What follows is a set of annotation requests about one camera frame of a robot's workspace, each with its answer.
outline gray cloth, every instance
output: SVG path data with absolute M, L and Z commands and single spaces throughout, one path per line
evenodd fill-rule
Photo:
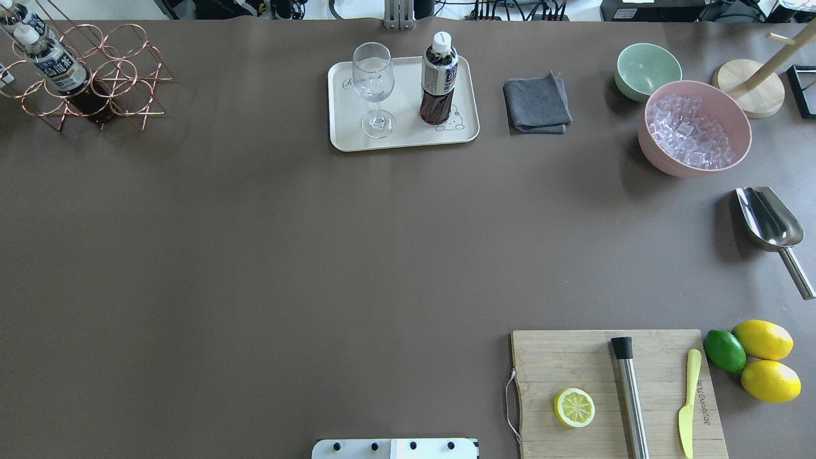
M 572 122 L 564 82 L 550 72 L 544 78 L 518 78 L 504 84 L 513 126 L 525 134 L 564 134 Z

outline bowl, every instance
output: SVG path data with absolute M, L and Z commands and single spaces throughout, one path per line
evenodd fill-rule
M 677 94 L 680 97 L 702 97 L 702 104 L 697 111 L 697 116 L 705 115 L 710 120 L 716 120 L 722 126 L 722 130 L 728 137 L 731 149 L 734 152 L 734 160 L 730 164 L 717 169 L 690 166 L 673 158 L 658 144 L 649 133 L 646 113 L 651 105 L 657 104 L 664 96 L 670 94 Z M 729 95 L 706 83 L 684 80 L 670 82 L 661 86 L 646 101 L 637 129 L 637 140 L 641 144 L 641 150 L 643 150 L 646 159 L 661 171 L 671 176 L 697 177 L 722 172 L 739 164 L 745 158 L 748 149 L 751 148 L 752 133 L 751 124 L 748 123 L 745 113 Z
M 645 102 L 657 88 L 682 78 L 677 58 L 652 43 L 635 43 L 623 49 L 614 71 L 618 89 L 636 102 Z

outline table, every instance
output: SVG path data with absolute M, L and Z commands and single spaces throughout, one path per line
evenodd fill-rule
M 751 121 L 735 169 L 677 179 L 644 159 L 642 105 L 612 79 L 633 42 L 708 81 L 799 25 L 143 24 L 177 77 L 147 131 L 72 120 L 59 134 L 0 101 L 4 457 L 305 458 L 317 439 L 449 435 L 510 458 L 512 330 L 754 318 L 794 336 L 784 362 L 804 389 L 771 405 L 713 372 L 730 455 L 816 449 L 816 309 L 733 202 L 774 187 L 816 276 L 814 125 L 788 94 Z M 479 136 L 335 150 L 329 67 L 367 40 L 416 55 L 440 29 L 470 62 Z M 790 64 L 815 60 L 806 47 Z M 574 122 L 519 135 L 502 84 L 550 69 Z

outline metal ice scoop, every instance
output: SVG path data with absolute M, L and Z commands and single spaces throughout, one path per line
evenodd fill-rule
M 768 252 L 779 252 L 802 299 L 813 300 L 814 288 L 791 249 L 802 242 L 805 235 L 799 221 L 767 186 L 737 188 L 735 191 L 745 222 L 757 242 Z

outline white bottle cap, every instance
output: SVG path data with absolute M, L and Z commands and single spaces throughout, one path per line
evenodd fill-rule
M 433 52 L 437 54 L 446 54 L 450 52 L 450 33 L 437 32 L 433 36 Z
M 34 27 L 20 24 L 17 25 L 17 29 L 14 31 L 14 37 L 20 40 L 20 43 L 24 45 L 31 45 L 40 39 L 40 34 L 34 30 Z

